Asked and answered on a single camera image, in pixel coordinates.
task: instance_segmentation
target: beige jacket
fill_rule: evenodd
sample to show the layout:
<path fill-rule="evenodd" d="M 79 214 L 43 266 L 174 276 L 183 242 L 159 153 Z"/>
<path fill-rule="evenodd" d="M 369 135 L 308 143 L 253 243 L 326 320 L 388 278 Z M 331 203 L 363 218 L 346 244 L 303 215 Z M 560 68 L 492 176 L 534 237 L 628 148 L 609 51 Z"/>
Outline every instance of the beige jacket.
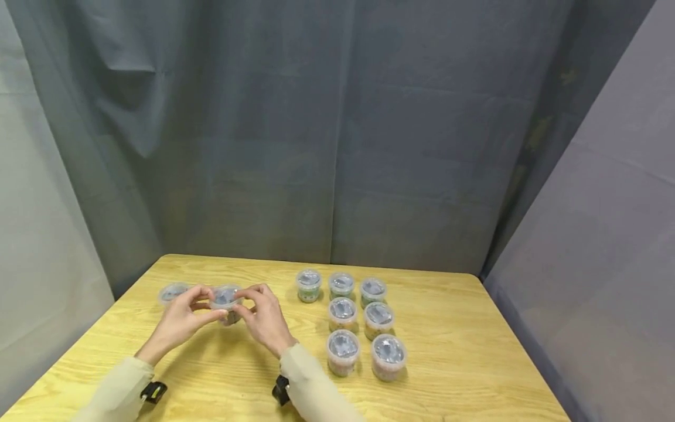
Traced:
<path fill-rule="evenodd" d="M 318 360 L 299 344 L 281 355 L 281 374 L 288 378 L 288 396 L 307 422 L 359 422 L 365 419 L 323 372 Z M 73 422 L 132 422 L 143 404 L 140 393 L 154 368 L 126 358 L 101 382 L 94 397 Z"/>

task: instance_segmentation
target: container with lid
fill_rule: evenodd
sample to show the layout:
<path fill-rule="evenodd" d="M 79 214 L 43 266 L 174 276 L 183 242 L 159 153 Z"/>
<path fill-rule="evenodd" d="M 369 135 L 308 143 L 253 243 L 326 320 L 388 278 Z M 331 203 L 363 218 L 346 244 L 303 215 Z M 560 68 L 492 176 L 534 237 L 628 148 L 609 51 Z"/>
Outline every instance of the container with lid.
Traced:
<path fill-rule="evenodd" d="M 316 302 L 321 293 L 321 274 L 315 269 L 303 269 L 296 277 L 298 298 L 302 302 Z"/>
<path fill-rule="evenodd" d="M 408 351 L 403 342 L 391 334 L 380 334 L 371 344 L 373 373 L 382 381 L 391 382 L 398 378 L 406 367 Z"/>
<path fill-rule="evenodd" d="M 243 298 L 234 298 L 234 294 L 239 289 L 241 289 L 241 287 L 237 286 L 236 284 L 226 284 L 213 289 L 213 296 L 215 297 L 215 300 L 210 301 L 209 305 L 211 306 L 211 309 L 227 310 L 227 317 L 220 320 L 226 327 L 235 324 L 241 319 L 241 316 L 232 310 L 234 305 L 241 304 L 244 301 Z"/>
<path fill-rule="evenodd" d="M 354 366 L 361 352 L 361 346 L 354 333 L 346 329 L 338 329 L 328 336 L 328 367 L 338 377 L 346 377 L 354 371 Z"/>
<path fill-rule="evenodd" d="M 372 302 L 383 302 L 387 294 L 387 285 L 379 278 L 368 277 L 361 283 L 361 307 Z"/>
<path fill-rule="evenodd" d="M 328 287 L 331 289 L 331 300 L 337 297 L 348 298 L 354 291 L 354 278 L 347 273 L 331 274 Z"/>
<path fill-rule="evenodd" d="M 387 333 L 394 326 L 394 310 L 382 302 L 373 302 L 363 311 L 366 326 L 364 333 L 368 340 Z"/>
<path fill-rule="evenodd" d="M 167 306 L 173 299 L 187 292 L 189 288 L 185 283 L 172 283 L 159 291 L 157 300 L 163 306 Z"/>
<path fill-rule="evenodd" d="M 349 298 L 335 298 L 328 304 L 328 328 L 331 331 L 356 329 L 356 303 Z"/>

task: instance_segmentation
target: finger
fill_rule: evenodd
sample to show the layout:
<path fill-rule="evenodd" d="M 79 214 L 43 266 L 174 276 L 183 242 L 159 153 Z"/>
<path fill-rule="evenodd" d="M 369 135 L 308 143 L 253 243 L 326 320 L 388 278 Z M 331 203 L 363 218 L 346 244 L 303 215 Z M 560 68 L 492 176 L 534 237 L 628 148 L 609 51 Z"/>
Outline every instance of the finger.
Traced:
<path fill-rule="evenodd" d="M 208 323 L 227 318 L 227 311 L 225 309 L 214 309 L 211 312 L 198 313 L 194 317 L 197 321 L 197 328 L 201 328 Z"/>
<path fill-rule="evenodd" d="M 239 298 L 247 298 L 247 299 L 253 300 L 253 302 L 255 302 L 256 304 L 258 304 L 258 303 L 260 303 L 261 301 L 264 301 L 264 300 L 266 299 L 266 296 L 265 296 L 264 294 L 258 292 L 257 290 L 253 290 L 253 289 L 251 289 L 251 288 L 247 288 L 247 289 L 241 289 L 241 290 L 238 290 L 238 291 L 234 294 L 234 298 L 235 298 L 235 299 L 239 299 Z"/>
<path fill-rule="evenodd" d="M 257 292 L 260 292 L 260 293 L 264 294 L 264 295 L 267 296 L 267 297 L 273 297 L 273 298 L 276 298 L 276 296 L 274 295 L 274 292 L 272 292 L 272 289 L 270 289 L 269 286 L 266 285 L 265 283 L 262 283 L 262 284 L 256 284 L 256 285 L 251 286 L 251 287 L 249 287 L 249 288 L 250 288 L 250 289 L 253 289 L 253 290 L 257 291 Z"/>
<path fill-rule="evenodd" d="M 196 311 L 198 309 L 211 309 L 211 306 L 207 302 L 196 302 L 190 305 L 190 309 Z"/>
<path fill-rule="evenodd" d="M 212 297 L 212 295 L 213 292 L 211 292 L 211 289 L 204 286 L 203 284 L 197 284 L 196 286 L 188 289 L 187 292 L 181 294 L 174 300 L 176 302 L 180 302 L 182 305 L 190 306 L 194 301 L 199 300 L 198 298 L 202 296 Z"/>
<path fill-rule="evenodd" d="M 192 302 L 193 302 L 193 303 L 194 303 L 194 302 L 199 302 L 200 300 L 206 300 L 206 299 L 209 299 L 209 300 L 210 300 L 209 295 L 207 295 L 207 294 L 202 294 L 201 296 L 198 296 L 198 297 L 194 298 L 194 300 L 193 300 Z"/>
<path fill-rule="evenodd" d="M 239 316 L 244 319 L 244 322 L 246 322 L 247 325 L 252 323 L 253 319 L 255 318 L 252 312 L 253 309 L 255 309 L 255 307 L 249 309 L 244 305 L 239 304 L 236 304 L 232 307 L 232 310 L 239 314 Z"/>

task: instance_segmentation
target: wooden table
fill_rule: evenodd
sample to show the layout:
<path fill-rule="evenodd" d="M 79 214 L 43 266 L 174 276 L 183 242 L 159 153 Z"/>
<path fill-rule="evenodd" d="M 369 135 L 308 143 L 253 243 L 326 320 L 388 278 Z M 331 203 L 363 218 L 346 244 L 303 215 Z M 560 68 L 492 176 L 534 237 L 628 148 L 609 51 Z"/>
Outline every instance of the wooden table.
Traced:
<path fill-rule="evenodd" d="M 346 271 L 387 282 L 396 335 L 409 351 L 407 374 L 391 384 L 371 371 L 371 343 L 338 388 L 368 421 L 568 421 L 553 394 L 476 277 L 338 265 L 166 255 L 159 259 L 7 412 L 2 422 L 67 421 L 97 384 L 133 355 L 159 320 L 159 290 L 184 281 L 217 286 L 267 282 L 291 332 L 323 363 L 328 295 L 301 303 L 295 275 Z M 362 327 L 362 313 L 359 321 Z M 270 395 L 279 363 L 253 342 L 244 322 L 211 324 L 157 365 L 169 391 L 141 421 L 300 421 Z"/>

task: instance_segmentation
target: cup contents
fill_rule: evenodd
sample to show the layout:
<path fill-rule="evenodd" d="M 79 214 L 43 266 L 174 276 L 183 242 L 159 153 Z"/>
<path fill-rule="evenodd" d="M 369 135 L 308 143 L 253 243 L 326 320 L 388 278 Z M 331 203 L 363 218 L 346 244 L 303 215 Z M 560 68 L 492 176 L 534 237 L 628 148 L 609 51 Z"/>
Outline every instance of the cup contents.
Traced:
<path fill-rule="evenodd" d="M 189 288 L 185 283 L 172 283 L 159 291 L 157 299 L 163 306 L 167 306 L 173 299 L 187 292 Z"/>
<path fill-rule="evenodd" d="M 241 287 L 236 284 L 227 284 L 213 289 L 215 300 L 209 302 L 209 305 L 211 306 L 211 309 L 227 309 L 227 317 L 220 320 L 226 327 L 235 324 L 241 319 L 241 316 L 232 310 L 234 305 L 244 301 L 242 298 L 234 298 L 234 294 L 239 289 L 241 289 Z"/>
<path fill-rule="evenodd" d="M 382 302 L 369 304 L 364 311 L 366 326 L 364 333 L 370 341 L 385 334 L 394 326 L 394 310 Z"/>
<path fill-rule="evenodd" d="M 365 308 L 372 302 L 384 301 L 387 294 L 387 285 L 379 278 L 368 277 L 361 283 L 361 307 Z"/>
<path fill-rule="evenodd" d="M 403 342 L 390 334 L 381 334 L 371 345 L 373 373 L 382 381 L 391 382 L 398 378 L 406 367 L 408 352 Z"/>
<path fill-rule="evenodd" d="M 361 352 L 358 338 L 346 329 L 339 329 L 328 336 L 328 367 L 338 377 L 346 377 L 354 371 Z"/>
<path fill-rule="evenodd" d="M 328 304 L 328 328 L 333 332 L 356 328 L 356 303 L 349 298 L 335 298 Z"/>
<path fill-rule="evenodd" d="M 303 269 L 296 277 L 298 298 L 302 302 L 316 302 L 321 292 L 321 274 L 315 269 Z"/>
<path fill-rule="evenodd" d="M 337 297 L 348 298 L 354 291 L 354 278 L 347 273 L 334 273 L 328 279 L 331 300 Z"/>

